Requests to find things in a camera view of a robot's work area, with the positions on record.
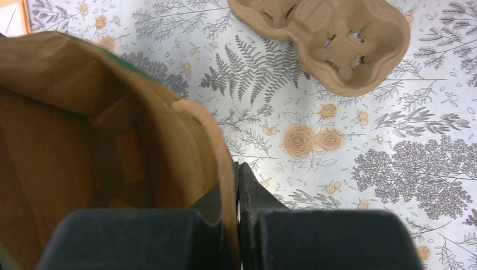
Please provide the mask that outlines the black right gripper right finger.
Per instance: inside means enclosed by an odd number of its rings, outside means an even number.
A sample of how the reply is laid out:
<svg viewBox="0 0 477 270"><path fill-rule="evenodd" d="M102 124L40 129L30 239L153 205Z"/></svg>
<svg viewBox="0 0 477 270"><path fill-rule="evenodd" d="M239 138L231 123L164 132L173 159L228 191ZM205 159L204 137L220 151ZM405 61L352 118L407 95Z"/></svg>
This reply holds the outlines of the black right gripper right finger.
<svg viewBox="0 0 477 270"><path fill-rule="evenodd" d="M237 165L244 269L422 269L404 224L383 210L291 210Z"/></svg>

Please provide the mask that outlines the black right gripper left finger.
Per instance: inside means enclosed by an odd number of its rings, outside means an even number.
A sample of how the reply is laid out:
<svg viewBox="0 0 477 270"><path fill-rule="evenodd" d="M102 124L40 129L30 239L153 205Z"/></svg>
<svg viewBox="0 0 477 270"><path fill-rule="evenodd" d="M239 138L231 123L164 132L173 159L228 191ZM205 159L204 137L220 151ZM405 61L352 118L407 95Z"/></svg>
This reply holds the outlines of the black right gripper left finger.
<svg viewBox="0 0 477 270"><path fill-rule="evenodd" d="M54 231L38 269L229 269L221 222L194 208L89 209Z"/></svg>

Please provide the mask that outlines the green paper bag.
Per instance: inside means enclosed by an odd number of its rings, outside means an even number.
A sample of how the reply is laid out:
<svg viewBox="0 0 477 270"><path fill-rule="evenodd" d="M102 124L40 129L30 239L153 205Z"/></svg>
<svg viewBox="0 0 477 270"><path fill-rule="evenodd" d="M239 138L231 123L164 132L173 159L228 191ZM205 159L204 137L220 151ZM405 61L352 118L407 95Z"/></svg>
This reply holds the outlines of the green paper bag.
<svg viewBox="0 0 477 270"><path fill-rule="evenodd" d="M239 269L233 161L203 105L57 31L1 39L1 254L34 269L57 225L92 208L185 208L220 187Z"/></svg>

